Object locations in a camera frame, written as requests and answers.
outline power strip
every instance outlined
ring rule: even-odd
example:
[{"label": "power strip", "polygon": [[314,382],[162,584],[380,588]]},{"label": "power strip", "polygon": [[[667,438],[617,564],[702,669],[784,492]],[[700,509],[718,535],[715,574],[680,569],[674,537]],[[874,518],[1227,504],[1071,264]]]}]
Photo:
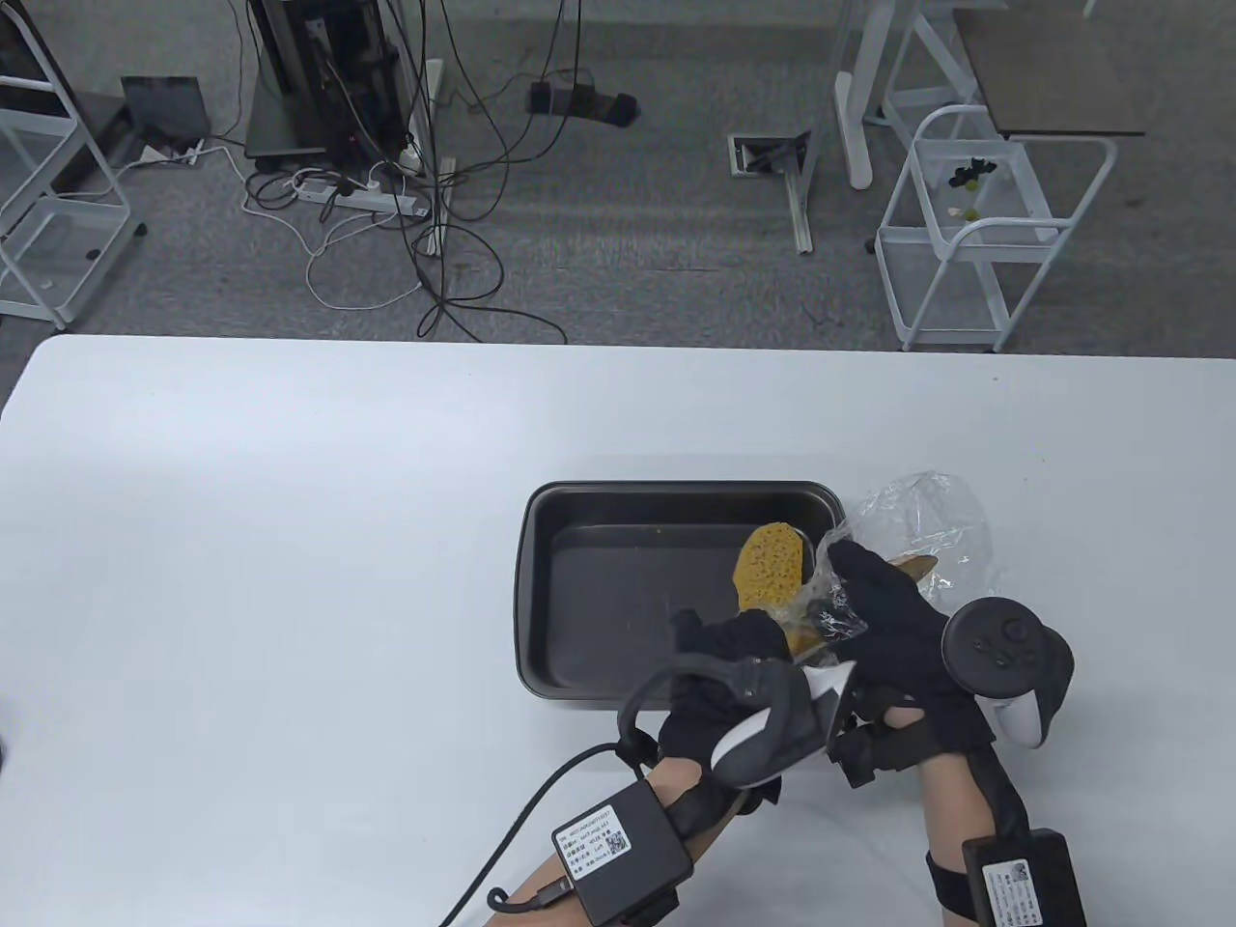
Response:
[{"label": "power strip", "polygon": [[[305,203],[329,203],[335,197],[335,184],[328,180],[304,179],[297,190],[297,197]],[[336,206],[347,209],[360,209],[365,213],[396,213],[396,195],[382,190],[355,190],[346,197],[335,197]],[[418,200],[412,194],[398,197],[398,211],[409,219],[424,219],[429,215],[428,206],[417,205]]]}]

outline power cord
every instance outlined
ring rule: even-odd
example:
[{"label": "power cord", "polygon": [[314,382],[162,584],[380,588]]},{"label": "power cord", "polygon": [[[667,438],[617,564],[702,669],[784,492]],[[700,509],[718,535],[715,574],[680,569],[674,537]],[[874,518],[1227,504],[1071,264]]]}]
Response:
[{"label": "power cord", "polygon": [[[510,89],[510,85],[519,79],[543,80],[546,77],[555,77],[555,78],[566,77],[567,74],[571,73],[574,73],[571,68],[557,68],[555,70],[549,72],[548,74],[538,74],[535,70],[517,70],[514,74],[507,78],[506,83],[503,83],[502,87],[499,87],[493,93],[481,96],[480,99],[470,100],[467,99],[467,95],[461,90],[459,89],[451,90],[450,94],[447,94],[446,99],[438,104],[438,109],[449,110],[451,106],[455,105],[456,100],[464,100],[464,105],[467,109],[468,115],[480,116],[485,111],[486,104],[497,103],[503,96],[503,94],[506,94],[507,90]],[[588,87],[595,88],[597,85],[597,79],[592,75],[592,72],[588,70],[587,68],[581,67],[580,74],[587,77]]]},{"label": "power cord", "polygon": [[[215,146],[214,148],[205,148],[200,152],[187,152],[185,154],[171,157],[167,158],[166,161],[150,161],[150,162],[135,161],[130,164],[125,164],[124,167],[119,168],[116,171],[116,177],[119,178],[121,174],[135,168],[174,164],[180,161],[187,161],[192,157],[203,157],[205,154],[214,154],[218,152],[224,153],[224,156],[227,158],[227,163],[231,166],[232,173],[236,174],[236,178],[241,182],[241,185],[243,187],[243,195],[240,201],[240,210],[246,215],[257,216],[258,219],[266,219],[273,222],[278,222],[279,225],[292,231],[293,235],[295,235],[297,241],[300,243],[302,250],[304,250],[305,255],[308,255],[309,257],[304,272],[305,287],[309,288],[310,295],[313,295],[313,298],[318,302],[319,305],[326,309],[334,309],[336,311],[349,311],[349,313],[372,311],[375,309],[386,309],[387,307],[394,305],[399,300],[405,299],[407,297],[412,295],[418,289],[420,289],[421,284],[418,281],[418,283],[414,287],[403,290],[402,293],[392,297],[391,299],[384,299],[379,303],[373,303],[372,305],[336,305],[335,303],[324,299],[323,295],[318,292],[318,288],[314,286],[313,282],[313,269],[314,265],[316,265],[319,258],[321,258],[326,253],[326,251],[332,248],[335,245],[339,245],[340,242],[356,237],[357,235],[361,235],[367,231],[373,231],[375,229],[381,229],[384,225],[393,222],[396,219],[396,213],[389,213],[389,214],[357,213],[356,215],[342,219],[335,225],[330,226],[330,229],[326,230],[326,234],[323,237],[321,245],[319,245],[318,247],[310,247],[309,242],[305,240],[305,236],[300,232],[299,229],[297,229],[294,225],[292,225],[292,222],[287,221],[286,219],[273,215],[273,213],[288,209],[292,204],[294,204],[298,200],[297,189],[299,183],[304,179],[314,178],[314,179],[330,180],[336,184],[335,189],[336,194],[341,189],[365,188],[365,184],[353,180],[346,177],[345,174],[341,174],[337,171],[324,171],[321,168],[302,168],[300,171],[297,171],[295,173],[290,174],[288,173],[272,174],[268,176],[257,188],[255,188],[252,185],[253,180],[257,179],[258,177],[262,177],[262,174],[252,173],[248,177],[246,177],[243,173],[241,173],[240,167],[236,164],[236,158],[232,157],[231,150],[224,145],[219,145]],[[276,193],[273,197],[267,195],[266,192],[279,183],[284,184],[284,192]],[[403,195],[403,193],[405,192],[407,188],[402,188],[399,195]],[[69,199],[69,198],[99,199],[101,197],[106,197],[110,193],[112,193],[111,188],[104,190],[87,190],[82,193],[64,193],[58,195],[62,199]],[[251,209],[250,208],[251,200],[256,203],[265,211]],[[398,198],[396,198],[394,201],[396,201],[396,208],[398,209],[398,203],[399,203]],[[325,225],[326,219],[329,219],[329,216],[330,211],[324,208],[323,211],[319,214],[319,222]],[[370,224],[361,229],[353,229],[349,231],[346,235],[337,235],[337,232],[340,232],[342,229],[353,225],[356,222],[360,222],[362,220],[370,220]],[[413,218],[413,221],[419,222],[421,220]]]},{"label": "power cord", "polygon": [[[234,131],[240,126],[241,119],[245,117],[245,36],[240,31],[240,12],[236,10],[236,0],[226,0],[227,9],[231,10],[232,22],[236,26],[236,58],[237,69],[240,70],[240,77],[236,79],[236,119],[232,124],[227,126],[224,131],[218,135],[211,135],[211,138],[219,138],[220,141],[231,142],[232,145],[241,145],[234,138],[229,138]],[[248,4],[245,6],[246,19],[248,17]],[[253,42],[253,52],[257,53],[257,40]]]},{"label": "power cord", "polygon": [[[481,866],[481,871],[476,874],[476,878],[472,879],[472,883],[467,886],[467,889],[464,890],[464,894],[460,896],[460,900],[455,902],[455,906],[450,910],[450,913],[447,913],[446,917],[442,918],[442,922],[439,925],[439,927],[450,927],[451,923],[454,923],[455,918],[460,916],[460,912],[467,906],[467,902],[472,899],[473,895],[476,895],[477,889],[481,887],[481,883],[483,883],[486,879],[489,878],[489,873],[493,871],[493,868],[498,864],[498,860],[502,859],[502,854],[507,852],[512,842],[515,839],[515,836],[523,828],[524,823],[527,823],[528,818],[531,817],[531,813],[536,810],[536,806],[540,805],[541,798],[544,798],[549,794],[549,790],[552,789],[562,776],[565,776],[567,772],[570,772],[572,769],[581,765],[586,760],[592,759],[593,756],[599,756],[603,753],[613,753],[617,755],[618,750],[619,750],[619,744],[617,743],[597,744],[596,747],[590,747],[587,750],[583,750],[582,753],[577,753],[575,756],[572,756],[561,766],[559,766],[556,770],[554,770],[554,772],[550,774],[550,777],[541,784],[541,787],[538,789],[536,792],[533,795],[533,797],[528,801],[528,803],[524,805],[524,810],[519,812],[519,817],[515,818],[514,823],[509,828],[507,828],[506,836],[503,836],[502,840],[498,843],[493,853],[489,854],[489,858],[485,861],[485,865]],[[565,886],[561,885],[561,883],[564,881],[566,883]],[[528,911],[536,911],[540,910],[541,907],[548,907],[550,904],[557,901],[560,897],[569,894],[570,891],[571,891],[570,880],[565,880],[564,878],[554,883],[550,883],[549,885],[543,887],[540,891],[538,891],[536,897],[534,897],[531,901],[515,902],[513,905],[508,905],[509,896],[502,889],[493,889],[489,892],[487,901],[489,904],[491,910],[493,911],[499,911],[503,913],[525,913]],[[543,892],[545,895],[544,900],[541,900]],[[503,910],[503,907],[499,906],[506,906],[509,910]]]},{"label": "power cord", "polygon": [[[425,80],[424,80],[424,68],[425,68],[425,61],[426,61],[426,36],[428,36],[428,14],[426,14],[426,10],[425,10],[425,0],[419,0],[419,2],[418,2],[418,10],[419,10],[419,14],[420,14],[420,17],[421,17],[420,56],[419,56],[419,58],[417,58],[417,57],[414,57],[412,54],[412,47],[410,47],[410,42],[409,42],[408,35],[407,35],[407,23],[398,15],[398,11],[394,9],[394,4],[392,2],[392,0],[384,0],[384,1],[387,4],[387,7],[391,10],[391,14],[392,14],[396,23],[398,25],[399,42],[402,44],[404,54],[408,57],[409,61],[417,61],[418,62],[418,70],[417,70],[417,74],[418,74],[418,88],[417,89],[419,91],[419,99],[420,99],[420,103],[421,103],[421,105],[424,108],[424,112],[426,115],[426,124],[428,124],[426,127],[428,127],[428,135],[429,135],[429,138],[428,138],[429,152],[425,152],[428,154],[428,157],[423,158],[423,163],[425,163],[428,166],[428,168],[430,171],[430,179],[433,182],[433,187],[429,190],[429,194],[431,197],[433,221],[429,225],[429,227],[424,229],[414,240],[409,240],[409,237],[407,235],[408,226],[404,222],[404,220],[403,220],[402,216],[400,216],[400,220],[399,220],[399,229],[400,229],[400,232],[403,232],[404,246],[405,246],[405,250],[408,252],[408,258],[412,262],[413,271],[417,274],[417,279],[420,282],[420,284],[425,288],[425,290],[430,294],[430,297],[434,300],[433,305],[425,311],[425,314],[421,316],[420,321],[417,325],[417,336],[420,337],[420,339],[433,337],[436,334],[438,328],[440,326],[442,318],[446,318],[461,332],[464,332],[464,335],[467,336],[470,340],[476,341],[476,342],[482,342],[482,339],[480,336],[477,336],[476,332],[472,331],[467,325],[465,325],[462,323],[462,320],[460,319],[460,316],[456,314],[456,313],[464,311],[464,310],[472,310],[472,311],[491,313],[491,314],[496,314],[496,315],[508,315],[508,316],[513,316],[513,318],[523,318],[523,319],[528,319],[530,321],[536,321],[536,323],[539,323],[541,325],[545,325],[548,328],[554,329],[554,331],[561,339],[562,344],[567,344],[569,339],[567,339],[566,331],[562,329],[561,325],[559,325],[557,323],[551,321],[550,319],[545,319],[544,316],[536,315],[535,313],[528,313],[528,311],[523,311],[520,309],[508,309],[506,307],[485,305],[485,304],[482,304],[481,300],[488,299],[489,297],[494,295],[498,292],[498,289],[501,289],[503,282],[506,281],[506,267],[503,266],[501,257],[498,257],[497,251],[488,243],[488,241],[485,240],[483,236],[478,235],[477,232],[472,231],[471,229],[465,227],[464,225],[460,225],[459,222],[460,221],[476,221],[477,219],[485,218],[486,215],[488,215],[489,213],[492,213],[493,208],[497,206],[497,201],[501,200],[501,192],[499,192],[499,195],[496,199],[493,206],[491,209],[488,209],[486,213],[481,214],[480,216],[460,218],[456,213],[454,213],[452,210],[450,210],[450,209],[446,208],[446,204],[445,204],[444,197],[442,197],[442,192],[444,192],[445,185],[446,184],[459,185],[459,183],[464,178],[468,177],[468,173],[467,173],[468,169],[459,171],[455,174],[452,174],[450,178],[445,178],[446,179],[446,184],[444,184],[444,182],[442,182],[444,178],[441,178],[441,174],[440,174],[440,171],[439,171],[436,126],[435,126],[435,120],[431,116],[431,106],[430,106],[430,101],[429,101],[429,94],[428,94],[428,89],[425,87]],[[565,0],[560,0],[559,20],[555,22],[555,33],[554,33],[555,37],[556,37],[556,33],[557,33],[557,25],[561,21],[561,9],[562,9],[562,6],[565,6]],[[551,44],[551,48],[550,48],[550,54],[546,57],[546,63],[545,63],[545,67],[543,68],[543,72],[548,72],[549,70],[549,62],[552,59],[551,56],[552,56],[552,44]],[[461,62],[459,62],[459,63],[461,64],[461,73],[465,77],[465,82],[467,83],[467,85],[472,90],[473,96],[477,98],[477,99],[480,99],[480,95],[476,93],[476,88],[472,84],[471,78],[466,73],[466,68],[462,67]],[[576,70],[577,70],[577,66],[578,66],[578,47],[576,47]],[[509,159],[510,150],[506,146],[506,141],[502,140],[502,133],[501,133],[501,131],[498,131],[498,129],[493,124],[492,119],[489,119],[489,122],[491,122],[491,126],[494,130],[494,133],[502,141],[503,150],[504,150],[504,152],[506,152],[506,154],[508,156],[508,159]],[[451,232],[460,232],[460,234],[464,234],[464,235],[466,235],[466,236],[476,240],[477,242],[480,242],[482,245],[482,247],[486,248],[486,251],[488,251],[489,256],[493,257],[494,263],[496,263],[496,266],[498,268],[498,282],[494,286],[489,287],[483,293],[477,293],[477,294],[468,295],[468,297],[447,297],[446,295],[446,253],[445,253],[445,251],[446,251],[446,241],[450,237]],[[430,278],[430,273],[421,266],[421,262],[424,260],[426,260],[429,256],[426,253],[424,253],[423,251],[420,251],[420,247],[419,247],[419,246],[424,245],[430,239],[430,236],[434,236],[435,245],[436,245],[436,251],[438,251],[436,260],[438,260],[438,265],[439,266],[438,266],[438,274],[436,274],[436,277],[438,277],[436,284]]]}]

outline black box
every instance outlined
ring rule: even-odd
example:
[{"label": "black box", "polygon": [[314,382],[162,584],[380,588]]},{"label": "black box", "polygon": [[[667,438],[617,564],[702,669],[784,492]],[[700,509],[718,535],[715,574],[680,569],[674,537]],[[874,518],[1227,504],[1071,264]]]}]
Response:
[{"label": "black box", "polygon": [[1028,840],[967,840],[962,854],[980,925],[1085,927],[1069,845],[1056,831],[1038,828]]},{"label": "black box", "polygon": [[593,927],[664,899],[695,871],[643,779],[557,828],[554,847]]}]

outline forearm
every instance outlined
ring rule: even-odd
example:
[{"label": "forearm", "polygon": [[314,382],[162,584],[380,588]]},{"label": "forearm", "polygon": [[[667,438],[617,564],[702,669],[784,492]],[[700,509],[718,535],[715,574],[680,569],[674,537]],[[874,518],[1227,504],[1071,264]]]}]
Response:
[{"label": "forearm", "polygon": [[[700,765],[691,760],[662,760],[648,774],[649,785],[653,786],[658,800],[665,807],[677,801],[698,781]],[[717,827],[687,842],[691,859],[698,860],[705,854],[726,824],[730,822],[737,808],[735,802],[734,808]],[[518,891],[512,892],[510,901],[527,901],[539,889],[564,875],[566,875],[566,870],[562,868],[562,861],[556,855],[550,857],[519,886]],[[544,911],[533,911],[525,915],[494,915],[489,918],[488,927],[588,927],[588,918],[583,913],[580,900],[572,895]]]},{"label": "forearm", "polygon": [[[892,727],[906,727],[920,719],[922,712],[917,708],[892,708],[885,716],[885,722]],[[974,781],[970,764],[959,754],[941,754],[918,764],[918,779],[931,857],[941,869],[964,874],[962,844],[996,832],[991,808]],[[974,927],[974,921],[946,911],[944,926]]]}]

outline black device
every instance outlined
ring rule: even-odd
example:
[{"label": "black device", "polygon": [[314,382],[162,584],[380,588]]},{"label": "black device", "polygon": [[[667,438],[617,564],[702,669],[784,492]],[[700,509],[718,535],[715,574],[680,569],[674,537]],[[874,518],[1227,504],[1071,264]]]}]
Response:
[{"label": "black device", "polygon": [[378,0],[248,0],[262,36],[246,157],[326,156],[336,167],[396,157],[410,100]]},{"label": "black device", "polygon": [[695,864],[646,780],[588,808],[554,832],[554,847],[596,927],[660,920]]},{"label": "black device", "polygon": [[1085,927],[1064,837],[1038,828],[1018,839],[962,844],[978,922],[984,927]]},{"label": "black device", "polygon": [[177,157],[210,135],[210,116],[197,78],[126,75],[120,85],[136,133],[126,161],[137,161],[147,145],[166,157]]}]

